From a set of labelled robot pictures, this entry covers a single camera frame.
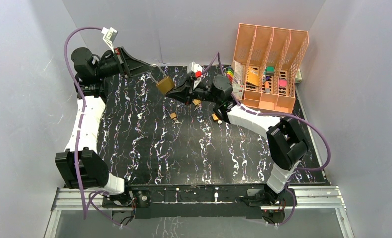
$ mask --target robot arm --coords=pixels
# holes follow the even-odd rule
[[[188,73],[186,81],[167,92],[166,96],[185,104],[193,99],[214,102],[214,112],[220,120],[267,138],[274,164],[261,196],[265,203],[275,204],[309,148],[298,122],[290,117],[259,116],[247,112],[244,105],[239,105],[232,97],[233,89],[226,76],[217,75],[212,84],[206,86],[200,82],[199,71]]]
[[[74,165],[74,150],[78,143],[79,170],[84,189],[103,190],[117,205],[122,205],[133,197],[128,182],[109,173],[97,151],[98,128],[107,101],[108,79],[119,74],[123,78],[131,78],[151,71],[152,67],[132,57],[123,47],[114,48],[114,29],[104,28],[103,33],[103,40],[110,50],[105,51],[99,61],[95,61],[92,52],[85,47],[75,49],[71,55],[77,72],[75,79],[85,96],[86,106],[82,112],[83,98],[78,94],[78,111],[72,135],[65,151],[56,154],[55,161],[66,186],[79,188]],[[76,135],[81,114],[85,116],[78,139]]]

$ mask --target tabletop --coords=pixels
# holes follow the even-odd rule
[[[187,67],[163,67],[176,85],[185,80]],[[209,83],[219,74],[211,67]],[[152,75],[161,80],[158,69]],[[212,120],[214,103],[200,109],[160,93],[148,75],[109,80],[106,110],[98,135],[99,155],[110,172],[131,184],[247,184],[264,183],[273,161],[267,139],[240,126]],[[169,115],[177,114],[179,123]],[[303,118],[297,99],[293,110]],[[302,129],[311,143],[308,128]],[[299,165],[318,167],[311,147]],[[296,172],[295,183],[323,183],[321,172]]]

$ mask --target gray floor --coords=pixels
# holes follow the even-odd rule
[[[96,211],[63,211],[56,238],[342,238],[334,209],[297,209],[292,219],[275,229],[261,220],[242,217],[152,218],[135,220],[128,228],[113,227]]]

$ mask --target orange desk organizer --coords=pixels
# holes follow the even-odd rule
[[[235,45],[234,61],[244,68],[244,95],[241,99],[248,107],[262,112],[292,113],[295,105],[295,76],[308,47],[308,32],[268,26],[240,24]],[[271,82],[263,83],[266,67],[275,69]],[[250,68],[258,70],[259,87],[250,89]],[[286,80],[279,88],[279,78]]]

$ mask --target gray wall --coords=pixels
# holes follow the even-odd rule
[[[232,63],[239,23],[309,30],[325,0],[63,0],[77,26],[114,27],[116,46],[150,63]],[[84,32],[87,46],[107,49]]]
[[[307,52],[301,99],[331,145],[326,172],[353,231],[392,237],[392,1],[326,1]]]
[[[60,0],[0,0],[0,238],[42,237],[76,111]],[[83,46],[78,35],[70,49]]]

